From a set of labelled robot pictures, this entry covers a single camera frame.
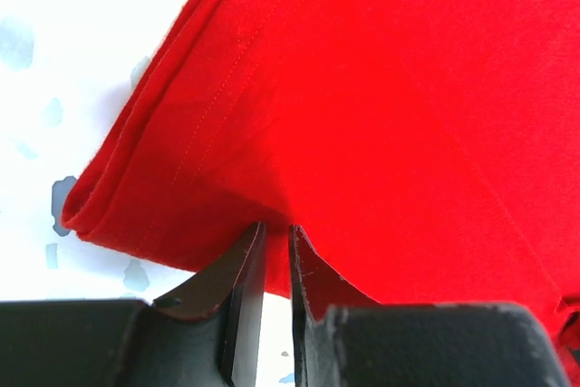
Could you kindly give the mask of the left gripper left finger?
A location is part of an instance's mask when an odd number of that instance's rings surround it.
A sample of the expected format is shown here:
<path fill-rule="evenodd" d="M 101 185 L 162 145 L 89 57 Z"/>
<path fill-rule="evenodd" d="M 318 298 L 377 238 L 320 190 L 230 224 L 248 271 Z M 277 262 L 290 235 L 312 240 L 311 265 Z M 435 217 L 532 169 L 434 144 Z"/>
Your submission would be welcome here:
<path fill-rule="evenodd" d="M 166 318 L 163 386 L 254 386 L 266 281 L 266 225 L 153 300 Z"/>

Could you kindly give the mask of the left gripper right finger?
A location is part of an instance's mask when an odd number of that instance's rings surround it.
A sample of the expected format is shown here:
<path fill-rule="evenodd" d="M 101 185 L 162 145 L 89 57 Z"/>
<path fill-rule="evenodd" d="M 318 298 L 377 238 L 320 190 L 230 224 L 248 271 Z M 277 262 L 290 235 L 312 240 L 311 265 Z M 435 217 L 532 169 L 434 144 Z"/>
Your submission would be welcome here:
<path fill-rule="evenodd" d="M 350 308 L 378 307 L 315 250 L 301 226 L 288 238 L 291 273 L 295 384 L 341 386 L 343 375 L 335 346 L 335 318 Z"/>

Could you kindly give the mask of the red t-shirt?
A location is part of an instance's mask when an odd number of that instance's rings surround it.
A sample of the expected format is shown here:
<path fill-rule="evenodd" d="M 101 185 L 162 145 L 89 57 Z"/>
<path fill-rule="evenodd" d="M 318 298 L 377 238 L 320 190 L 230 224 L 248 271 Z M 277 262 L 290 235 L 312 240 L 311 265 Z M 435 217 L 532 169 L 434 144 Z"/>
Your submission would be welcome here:
<path fill-rule="evenodd" d="M 384 304 L 579 306 L 579 0 L 188 0 L 65 201 L 198 271 L 252 222 Z"/>

